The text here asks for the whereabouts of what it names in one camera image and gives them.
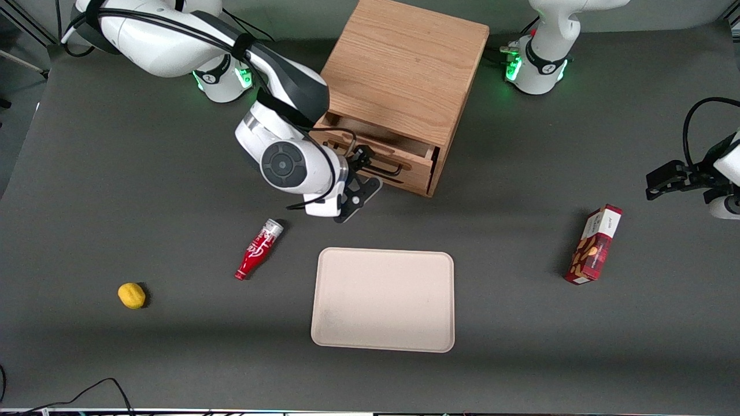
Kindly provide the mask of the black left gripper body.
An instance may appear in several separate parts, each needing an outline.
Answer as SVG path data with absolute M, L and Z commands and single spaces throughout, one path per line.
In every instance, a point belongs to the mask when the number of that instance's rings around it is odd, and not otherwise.
M 688 172 L 685 192 L 706 189 L 702 194 L 706 205 L 724 196 L 724 174 L 714 167 L 721 157 L 706 155 L 702 161 L 693 163 L 690 155 L 685 155 Z

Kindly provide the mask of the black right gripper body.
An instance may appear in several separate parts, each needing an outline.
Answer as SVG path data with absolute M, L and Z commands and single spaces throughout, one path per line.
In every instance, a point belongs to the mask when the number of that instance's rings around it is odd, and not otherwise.
M 358 174 L 359 172 L 352 173 L 349 170 L 349 160 L 353 160 L 353 153 L 349 157 L 346 158 L 346 161 L 348 163 L 348 176 L 345 181 L 345 190 L 346 192 L 349 192 L 352 195 L 354 194 L 359 195 L 363 187 L 363 182 L 362 182 L 360 175 Z

